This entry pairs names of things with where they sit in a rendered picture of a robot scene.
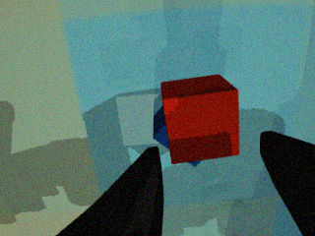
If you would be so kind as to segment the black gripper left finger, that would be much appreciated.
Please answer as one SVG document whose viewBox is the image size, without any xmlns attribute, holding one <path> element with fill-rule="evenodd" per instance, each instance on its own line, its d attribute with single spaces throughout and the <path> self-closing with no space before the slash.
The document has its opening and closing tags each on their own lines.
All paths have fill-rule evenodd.
<svg viewBox="0 0 315 236">
<path fill-rule="evenodd" d="M 56 236 L 161 236 L 158 147 L 147 147 L 97 201 Z"/>
</svg>

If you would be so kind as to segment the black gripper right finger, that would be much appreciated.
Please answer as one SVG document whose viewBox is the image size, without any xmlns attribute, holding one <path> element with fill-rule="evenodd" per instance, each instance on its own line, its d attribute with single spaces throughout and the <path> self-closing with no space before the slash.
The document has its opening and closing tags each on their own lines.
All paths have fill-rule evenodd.
<svg viewBox="0 0 315 236">
<path fill-rule="evenodd" d="M 260 154 L 300 233 L 315 236 L 315 145 L 264 131 Z"/>
</svg>

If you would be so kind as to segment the red cube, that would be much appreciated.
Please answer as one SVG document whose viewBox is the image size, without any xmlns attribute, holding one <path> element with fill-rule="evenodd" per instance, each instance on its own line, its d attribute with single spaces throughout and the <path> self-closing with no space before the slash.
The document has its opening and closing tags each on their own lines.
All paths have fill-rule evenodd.
<svg viewBox="0 0 315 236">
<path fill-rule="evenodd" d="M 239 156 L 237 89 L 221 75 L 160 82 L 170 164 Z"/>
</svg>

